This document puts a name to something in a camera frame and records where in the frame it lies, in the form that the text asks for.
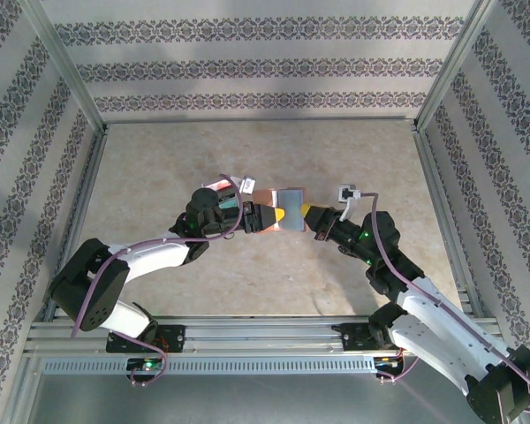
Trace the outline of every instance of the purple cable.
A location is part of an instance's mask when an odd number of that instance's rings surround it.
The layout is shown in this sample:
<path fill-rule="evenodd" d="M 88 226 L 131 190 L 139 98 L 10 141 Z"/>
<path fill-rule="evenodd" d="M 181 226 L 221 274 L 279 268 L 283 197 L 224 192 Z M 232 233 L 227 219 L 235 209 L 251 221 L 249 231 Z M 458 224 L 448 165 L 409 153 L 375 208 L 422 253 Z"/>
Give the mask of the purple cable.
<path fill-rule="evenodd" d="M 410 367 L 407 368 L 406 370 L 403 370 L 403 372 L 400 373 L 399 375 L 393 375 L 391 373 L 387 373 L 386 371 L 380 371 L 380 370 L 377 370 L 377 374 L 384 375 L 385 377 L 388 377 L 392 382 L 397 382 L 401 378 L 405 378 L 406 375 L 413 370 L 414 366 L 418 363 L 419 359 L 420 358 L 418 358 L 418 357 L 414 358 L 414 361 L 410 365 Z"/>
<path fill-rule="evenodd" d="M 71 337 L 76 337 L 79 333 L 80 324 L 82 324 L 82 320 L 85 317 L 85 314 L 88 309 L 88 304 L 90 303 L 90 299 L 92 298 L 93 293 L 95 292 L 96 286 L 98 285 L 98 281 L 100 280 L 100 277 L 102 276 L 102 273 L 106 270 L 106 268 L 118 257 L 122 256 L 123 254 L 128 254 L 132 252 L 135 249 L 138 249 L 140 247 L 145 246 L 152 246 L 152 245 L 165 245 L 167 243 L 205 243 L 207 241 L 214 241 L 218 239 L 223 239 L 224 237 L 228 237 L 230 234 L 232 234 L 236 228 L 238 228 L 239 223 L 241 223 L 241 218 L 243 216 L 243 205 L 242 205 L 242 199 L 241 199 L 241 192 L 239 191 L 239 188 L 234 184 L 234 182 L 231 180 L 230 177 L 224 174 L 220 174 L 220 177 L 227 180 L 231 186 L 234 189 L 234 192 L 236 194 L 236 199 L 239 204 L 239 212 L 238 212 L 238 219 L 236 220 L 236 223 L 227 231 L 223 232 L 222 234 L 218 234 L 217 236 L 208 237 L 208 238 L 154 238 L 152 240 L 145 240 L 141 241 L 139 243 L 136 243 L 134 245 L 130 245 L 128 247 L 125 247 L 124 249 L 120 250 L 119 252 L 116 252 L 115 254 L 111 255 L 110 258 L 108 258 L 98 269 L 98 272 L 96 273 L 95 277 L 93 278 L 92 282 L 90 283 L 90 287 L 88 287 L 87 295 L 85 296 L 82 305 L 80 306 L 79 314 L 77 315 L 77 319 L 74 322 L 74 327 L 72 328 Z"/>
<path fill-rule="evenodd" d="M 217 236 L 208 237 L 208 238 L 168 238 L 166 240 L 163 240 L 162 238 L 155 238 L 155 239 L 152 239 L 152 240 L 141 241 L 140 243 L 136 243 L 134 245 L 130 245 L 130 246 L 120 250 L 119 252 L 116 252 L 115 254 L 111 255 L 111 257 L 108 258 L 102 264 L 102 266 L 98 269 L 98 272 L 96 273 L 95 277 L 93 278 L 92 282 L 90 283 L 90 287 L 88 287 L 87 295 L 85 296 L 85 298 L 84 298 L 84 300 L 82 302 L 82 305 L 80 306 L 79 315 L 77 316 L 77 319 L 74 322 L 74 327 L 72 328 L 71 337 L 76 337 L 77 334 L 79 333 L 80 324 L 82 323 L 82 320 L 83 320 L 83 318 L 84 318 L 84 316 L 85 316 L 85 314 L 87 312 L 88 304 L 90 303 L 90 299 L 92 298 L 92 295 L 95 292 L 95 288 L 98 285 L 98 281 L 100 281 L 100 277 L 102 276 L 102 273 L 119 256 L 121 256 L 123 254 L 130 253 L 134 249 L 138 249 L 140 247 L 152 246 L 152 245 L 164 245 L 164 244 L 166 244 L 166 242 L 168 242 L 168 243 L 205 243 L 207 241 L 214 241 L 214 240 L 218 240 L 218 239 L 223 239 L 225 237 L 228 237 L 230 234 L 232 234 L 236 230 L 236 228 L 238 228 L 239 224 L 241 223 L 241 218 L 243 217 L 243 205 L 242 205 L 243 202 L 242 202 L 242 198 L 241 198 L 241 192 L 239 191 L 239 188 L 234 184 L 234 182 L 231 180 L 231 178 L 229 176 L 224 175 L 224 174 L 220 174 L 220 177 L 224 178 L 225 180 L 227 180 L 231 184 L 231 186 L 233 187 L 234 192 L 236 194 L 236 199 L 237 199 L 238 205 L 239 205 L 239 212 L 238 212 L 238 218 L 236 219 L 236 223 L 229 230 L 227 230 L 227 231 L 225 231 L 222 234 L 219 234 Z M 146 387 L 149 384 L 151 384 L 152 382 L 155 382 L 156 380 L 161 378 L 161 376 L 163 376 L 163 374 L 167 370 L 167 354 L 163 350 L 161 350 L 158 347 L 153 346 L 151 344 L 147 344 L 147 343 L 141 342 L 137 338 L 129 337 L 129 336 L 125 335 L 125 334 L 122 334 L 122 333 L 119 333 L 119 332 L 116 332 L 116 331 L 114 331 L 114 334 L 116 334 L 116 335 L 118 335 L 118 336 L 120 336 L 120 337 L 122 337 L 122 338 L 124 338 L 124 339 L 126 339 L 126 340 L 128 340 L 130 342 L 132 342 L 132 343 L 135 343 L 135 344 L 137 344 L 139 346 L 147 347 L 148 349 L 151 349 L 154 352 L 158 352 L 161 355 L 161 359 L 163 361 L 163 367 L 162 367 L 161 371 L 159 373 L 157 373 L 157 375 L 155 375 L 150 380 L 148 380 L 146 382 L 143 382 L 141 384 L 141 386 Z M 132 371 L 131 375 L 130 375 L 130 380 L 132 381 L 133 385 L 135 385 L 135 380 L 133 380 L 133 377 L 135 376 L 135 371 L 136 370 L 134 369 Z"/>
<path fill-rule="evenodd" d="M 500 359 L 502 362 L 504 362 L 512 371 L 516 373 L 522 380 L 524 380 L 529 386 L 530 386 L 530 377 L 528 377 L 520 368 L 518 368 L 514 363 L 506 358 L 501 352 L 499 352 L 491 343 L 487 341 L 487 339 L 483 338 L 480 333 L 475 331 L 469 324 L 467 324 L 465 321 L 463 321 L 461 318 L 459 318 L 455 312 L 448 307 L 447 305 L 444 305 L 438 298 L 436 298 L 431 293 L 428 293 L 421 287 L 419 287 L 416 283 L 410 281 L 408 278 L 403 276 L 400 272 L 397 271 L 397 269 L 393 266 L 392 262 L 389 259 L 389 256 L 387 255 L 387 252 L 385 252 L 384 246 L 382 245 L 381 241 L 381 235 L 379 234 L 379 227 L 377 226 L 377 200 L 379 199 L 379 193 L 363 193 L 362 196 L 364 197 L 373 197 L 373 205 L 371 207 L 371 225 L 373 226 L 373 234 L 375 236 L 375 242 L 377 244 L 377 247 L 379 248 L 379 252 L 381 253 L 381 257 L 384 260 L 385 264 L 389 268 L 390 272 L 394 274 L 396 278 L 398 278 L 400 281 L 406 284 L 407 287 L 413 288 L 414 290 L 422 293 L 424 296 L 426 296 L 429 300 L 431 300 L 433 303 L 437 304 L 439 307 L 443 308 L 443 310 L 451 316 L 459 325 L 461 325 L 464 329 L 469 331 L 469 333 L 475 337 L 479 342 L 485 346 L 486 349 L 488 349 L 490 352 L 494 353 L 498 359 Z M 407 371 L 410 372 L 412 369 L 412 366 L 408 368 Z"/>
<path fill-rule="evenodd" d="M 141 383 L 141 387 L 147 387 L 149 384 L 159 380 L 163 376 L 163 374 L 165 374 L 165 371 L 167 370 L 167 353 L 163 352 L 163 350 L 159 349 L 156 346 L 153 346 L 152 344 L 143 343 L 140 340 L 138 340 L 137 338 L 129 337 L 126 334 L 118 333 L 117 331 L 114 331 L 114 334 L 116 336 L 120 336 L 120 337 L 124 338 L 125 340 L 127 340 L 129 342 L 132 342 L 132 343 L 135 343 L 135 344 L 137 344 L 139 346 L 151 349 L 152 351 L 157 352 L 157 353 L 159 353 L 159 355 L 161 355 L 161 360 L 162 360 L 162 365 L 163 365 L 161 367 L 161 371 L 159 371 L 156 375 L 154 375 L 152 378 L 150 378 L 146 382 L 142 382 Z M 132 382 L 133 386 L 135 386 L 135 384 L 137 383 L 133 379 L 133 377 L 135 376 L 135 372 L 136 371 L 137 371 L 137 368 L 134 368 L 132 370 L 132 373 L 130 374 L 130 381 Z"/>

